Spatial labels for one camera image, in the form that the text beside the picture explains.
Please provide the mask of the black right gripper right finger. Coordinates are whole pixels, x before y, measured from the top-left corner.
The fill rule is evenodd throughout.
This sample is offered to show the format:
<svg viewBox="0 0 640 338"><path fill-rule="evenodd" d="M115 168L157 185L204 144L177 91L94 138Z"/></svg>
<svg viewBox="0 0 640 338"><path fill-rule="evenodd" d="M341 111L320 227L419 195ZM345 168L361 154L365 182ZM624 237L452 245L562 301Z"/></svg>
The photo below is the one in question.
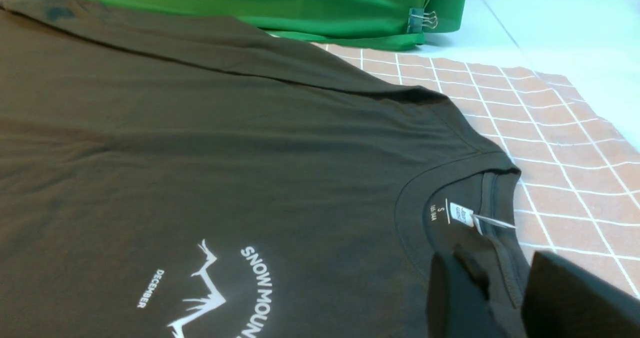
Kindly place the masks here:
<svg viewBox="0 0 640 338"><path fill-rule="evenodd" d="M535 252L521 317L528 337L638 337L639 300L562 256Z"/></svg>

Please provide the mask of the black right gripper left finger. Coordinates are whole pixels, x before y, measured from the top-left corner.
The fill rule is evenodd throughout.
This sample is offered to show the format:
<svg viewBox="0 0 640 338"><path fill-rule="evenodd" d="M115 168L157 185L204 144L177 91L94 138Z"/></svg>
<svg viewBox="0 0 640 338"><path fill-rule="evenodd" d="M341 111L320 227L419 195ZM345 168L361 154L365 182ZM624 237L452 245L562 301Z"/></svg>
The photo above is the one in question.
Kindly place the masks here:
<svg viewBox="0 0 640 338"><path fill-rule="evenodd" d="M505 337L490 307L489 275L461 247L430 263L426 315L429 337Z"/></svg>

